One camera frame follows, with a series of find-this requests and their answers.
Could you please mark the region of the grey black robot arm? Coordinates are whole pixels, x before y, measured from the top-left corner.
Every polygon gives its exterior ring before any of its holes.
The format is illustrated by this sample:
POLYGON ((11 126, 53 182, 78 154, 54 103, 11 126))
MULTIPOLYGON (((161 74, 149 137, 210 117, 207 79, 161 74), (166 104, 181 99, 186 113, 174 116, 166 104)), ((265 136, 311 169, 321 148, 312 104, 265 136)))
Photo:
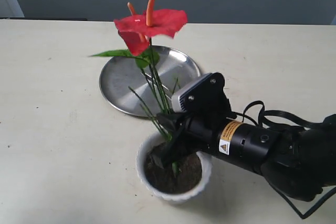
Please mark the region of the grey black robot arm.
POLYGON ((157 115, 171 141, 152 153, 165 168, 198 151, 262 176, 287 197, 312 201, 335 185, 335 116, 309 129, 281 125, 263 128, 224 115, 157 115))

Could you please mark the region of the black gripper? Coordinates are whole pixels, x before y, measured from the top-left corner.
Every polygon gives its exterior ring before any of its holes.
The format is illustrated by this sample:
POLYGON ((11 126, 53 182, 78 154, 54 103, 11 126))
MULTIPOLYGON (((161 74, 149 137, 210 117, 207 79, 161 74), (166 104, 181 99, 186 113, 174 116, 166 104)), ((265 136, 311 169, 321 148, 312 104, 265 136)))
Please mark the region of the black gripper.
POLYGON ((167 132, 151 135, 151 161, 166 169, 197 157, 220 159, 255 174, 288 174, 280 142, 285 139, 284 124, 269 128, 229 118, 206 121, 187 113, 158 113, 160 126, 167 132))

